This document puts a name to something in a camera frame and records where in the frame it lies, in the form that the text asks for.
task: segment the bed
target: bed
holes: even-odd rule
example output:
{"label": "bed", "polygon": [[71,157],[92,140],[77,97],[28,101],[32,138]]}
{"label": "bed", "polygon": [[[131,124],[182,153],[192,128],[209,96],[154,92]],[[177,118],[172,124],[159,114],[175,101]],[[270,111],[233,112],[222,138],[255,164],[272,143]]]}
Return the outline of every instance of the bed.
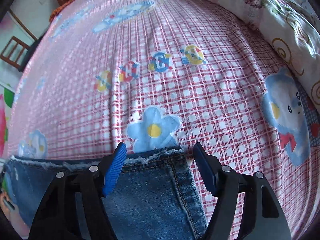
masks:
{"label": "bed", "polygon": [[[262,171],[298,239],[320,207],[319,26],[307,0],[74,0],[23,73],[4,156],[201,142],[237,172]],[[188,163],[209,220],[216,200]]]}

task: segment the green leaf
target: green leaf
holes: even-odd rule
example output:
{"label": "green leaf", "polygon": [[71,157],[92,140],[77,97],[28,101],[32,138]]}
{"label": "green leaf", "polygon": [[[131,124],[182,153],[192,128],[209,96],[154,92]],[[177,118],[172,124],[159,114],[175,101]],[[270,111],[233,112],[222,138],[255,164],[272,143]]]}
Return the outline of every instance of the green leaf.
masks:
{"label": "green leaf", "polygon": [[8,140],[8,135],[9,135],[8,128],[5,128],[5,133],[4,133],[4,141],[5,142]]}
{"label": "green leaf", "polygon": [[5,192],[8,192],[8,187],[7,187],[7,184],[6,184],[6,182],[5,182],[5,179],[4,179],[3,182],[2,182],[2,188],[3,188],[3,190],[4,190]]}
{"label": "green leaf", "polygon": [[268,5],[270,2],[269,2],[269,0],[261,0],[261,5],[262,6],[266,6],[266,5]]}
{"label": "green leaf", "polygon": [[287,6],[284,6],[284,9],[289,12],[294,12],[294,10],[292,10],[290,7],[287,7]]}
{"label": "green leaf", "polygon": [[8,90],[7,88],[4,88],[4,101],[6,105],[9,106],[10,108],[12,107],[13,99],[14,99],[14,93]]}
{"label": "green leaf", "polygon": [[280,12],[278,11],[278,9],[276,9],[276,8],[273,8],[273,9],[272,9],[272,12],[275,13],[275,14],[280,14]]}
{"label": "green leaf", "polygon": [[277,2],[276,2],[275,4],[276,4],[277,9],[278,9],[279,11],[282,11],[282,8],[281,8],[280,4],[278,4]]}

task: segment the pink plaid bedsheet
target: pink plaid bedsheet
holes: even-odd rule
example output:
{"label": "pink plaid bedsheet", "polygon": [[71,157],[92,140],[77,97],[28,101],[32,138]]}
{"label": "pink plaid bedsheet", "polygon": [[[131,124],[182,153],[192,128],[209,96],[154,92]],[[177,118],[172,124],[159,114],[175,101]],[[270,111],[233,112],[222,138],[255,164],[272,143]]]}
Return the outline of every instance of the pink plaid bedsheet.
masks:
{"label": "pink plaid bedsheet", "polygon": [[[265,174],[297,239],[319,210],[320,154],[311,147],[292,165],[263,115],[266,78],[283,68],[259,33],[206,0],[76,0],[23,74],[6,157],[101,158],[121,141],[128,153],[201,142],[223,165]],[[188,161],[209,220],[216,200]]]}

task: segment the pink rose print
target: pink rose print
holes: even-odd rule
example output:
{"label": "pink rose print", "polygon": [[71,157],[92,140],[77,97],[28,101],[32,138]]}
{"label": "pink rose print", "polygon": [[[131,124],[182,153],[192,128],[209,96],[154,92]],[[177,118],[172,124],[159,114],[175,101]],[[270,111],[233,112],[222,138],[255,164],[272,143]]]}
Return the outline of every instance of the pink rose print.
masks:
{"label": "pink rose print", "polygon": [[246,4],[250,4],[250,6],[254,8],[260,9],[262,7],[260,0],[244,0]]}
{"label": "pink rose print", "polygon": [[3,154],[4,143],[5,143],[5,130],[7,122],[5,120],[4,113],[5,103],[3,99],[3,95],[0,95],[0,157]]}

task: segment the frayed denim edge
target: frayed denim edge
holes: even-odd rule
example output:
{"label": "frayed denim edge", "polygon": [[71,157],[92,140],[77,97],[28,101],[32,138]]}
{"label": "frayed denim edge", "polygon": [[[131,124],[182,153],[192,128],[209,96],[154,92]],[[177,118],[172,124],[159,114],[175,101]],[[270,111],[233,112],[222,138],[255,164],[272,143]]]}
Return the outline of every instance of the frayed denim edge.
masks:
{"label": "frayed denim edge", "polygon": [[[178,149],[178,150],[173,149],[173,150],[163,150],[161,152],[155,153],[155,154],[148,156],[148,157],[138,156],[137,158],[126,158],[126,160],[124,161],[124,166],[129,165],[129,164],[146,165],[151,161],[157,161],[163,157],[167,158],[170,155],[174,155],[174,154],[182,155],[183,153],[184,152],[182,149]],[[44,170],[48,170],[49,168],[58,168],[58,169],[65,168],[69,171],[86,169],[86,168],[90,167],[91,165],[98,165],[100,162],[100,161],[92,161],[89,163],[80,162],[77,164],[70,164],[70,163],[68,163],[68,161],[63,161],[59,165],[59,164],[55,164],[55,163],[48,162],[48,161],[41,162],[41,161],[23,160],[20,158],[16,158],[14,156],[11,156],[10,160],[15,161],[15,162],[19,162],[19,163],[23,163],[23,164],[31,164],[31,165],[41,166]]]}

